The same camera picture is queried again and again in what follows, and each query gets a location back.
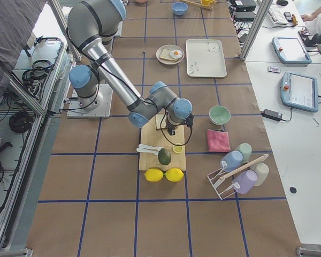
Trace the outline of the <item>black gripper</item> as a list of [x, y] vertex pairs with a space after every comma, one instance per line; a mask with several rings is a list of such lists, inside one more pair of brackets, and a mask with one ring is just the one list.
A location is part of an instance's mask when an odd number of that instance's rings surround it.
[[175, 129], [178, 126], [186, 125], [190, 128], [190, 131], [193, 130], [193, 114], [189, 114], [187, 118], [180, 119], [177, 116], [172, 117], [170, 114], [166, 115], [166, 127], [169, 135], [175, 135]]

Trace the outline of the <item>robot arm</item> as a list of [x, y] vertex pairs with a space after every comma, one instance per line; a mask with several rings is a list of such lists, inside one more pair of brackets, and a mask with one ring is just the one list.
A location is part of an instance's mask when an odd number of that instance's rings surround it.
[[162, 109], [166, 111], [166, 127], [174, 135], [177, 126], [193, 126], [192, 104], [179, 98], [165, 83], [159, 81], [143, 96], [119, 67], [105, 45], [126, 18], [122, 1], [81, 1], [70, 11], [67, 37], [76, 49], [86, 56], [90, 65], [80, 65], [70, 73], [70, 81], [81, 99], [96, 94], [96, 85], [105, 81], [129, 110], [128, 118], [136, 127], [143, 127]]

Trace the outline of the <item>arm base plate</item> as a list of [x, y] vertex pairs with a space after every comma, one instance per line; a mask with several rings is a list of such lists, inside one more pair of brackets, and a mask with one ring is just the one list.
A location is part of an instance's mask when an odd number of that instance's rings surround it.
[[108, 84], [100, 84], [97, 93], [84, 99], [78, 97], [75, 89], [69, 103], [67, 118], [109, 118], [111, 112], [113, 90]]

